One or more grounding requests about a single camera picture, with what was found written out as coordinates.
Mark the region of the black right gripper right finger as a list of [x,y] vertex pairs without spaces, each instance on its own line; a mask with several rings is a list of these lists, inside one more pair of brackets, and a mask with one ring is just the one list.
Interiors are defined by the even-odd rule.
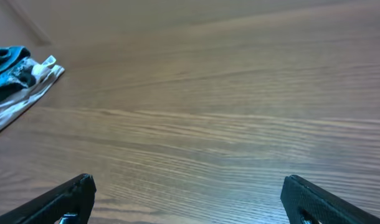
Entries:
[[284,179],[280,200],[290,224],[380,224],[380,218],[298,175]]

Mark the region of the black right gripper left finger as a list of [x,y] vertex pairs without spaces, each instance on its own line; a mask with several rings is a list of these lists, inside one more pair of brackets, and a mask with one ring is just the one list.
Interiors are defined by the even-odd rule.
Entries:
[[0,216],[0,224],[87,224],[97,189],[90,174],[80,174]]

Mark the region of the blue denim jeans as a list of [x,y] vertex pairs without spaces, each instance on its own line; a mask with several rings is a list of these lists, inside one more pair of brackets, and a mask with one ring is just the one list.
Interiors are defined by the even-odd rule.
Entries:
[[0,47],[0,102],[36,84],[30,56],[24,46]]

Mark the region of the folded beige garment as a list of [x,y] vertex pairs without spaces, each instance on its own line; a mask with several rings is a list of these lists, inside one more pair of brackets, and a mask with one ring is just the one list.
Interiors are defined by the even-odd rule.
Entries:
[[65,68],[55,62],[56,59],[52,55],[43,63],[37,63],[32,58],[24,59],[36,82],[0,102],[0,131],[38,101],[65,72]]

